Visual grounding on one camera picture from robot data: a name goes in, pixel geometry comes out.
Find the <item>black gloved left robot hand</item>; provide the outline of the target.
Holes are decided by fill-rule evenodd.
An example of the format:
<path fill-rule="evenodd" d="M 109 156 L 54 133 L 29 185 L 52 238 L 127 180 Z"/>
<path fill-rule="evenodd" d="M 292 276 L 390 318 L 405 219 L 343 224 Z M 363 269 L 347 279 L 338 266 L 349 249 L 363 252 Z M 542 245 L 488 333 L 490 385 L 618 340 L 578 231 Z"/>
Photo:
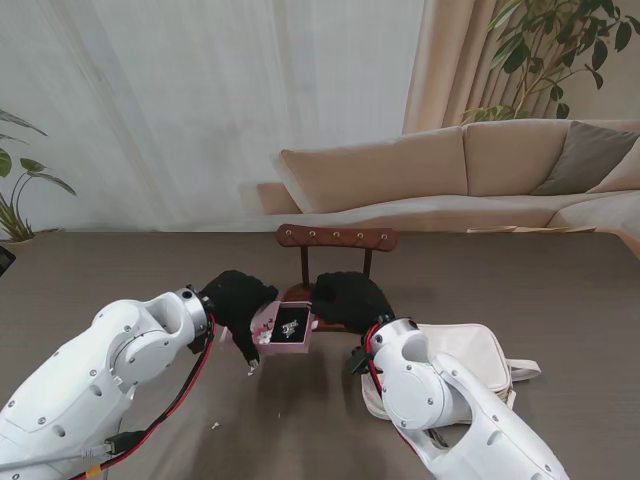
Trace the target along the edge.
<path fill-rule="evenodd" d="M 215 322 L 226 327 L 236 347 L 251 367 L 260 362 L 251 332 L 254 316 L 278 297 L 278 289 L 237 270 L 227 270 L 199 293 Z"/>

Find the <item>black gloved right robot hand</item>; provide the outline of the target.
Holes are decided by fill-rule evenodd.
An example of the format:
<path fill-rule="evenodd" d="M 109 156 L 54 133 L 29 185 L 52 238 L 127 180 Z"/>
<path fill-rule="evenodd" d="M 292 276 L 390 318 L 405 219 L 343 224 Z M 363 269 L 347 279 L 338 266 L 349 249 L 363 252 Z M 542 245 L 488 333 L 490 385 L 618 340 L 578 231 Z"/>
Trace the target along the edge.
<path fill-rule="evenodd" d="M 324 273 L 311 294 L 311 312 L 329 325 L 364 335 L 380 317 L 395 314 L 383 291 L 361 272 Z"/>

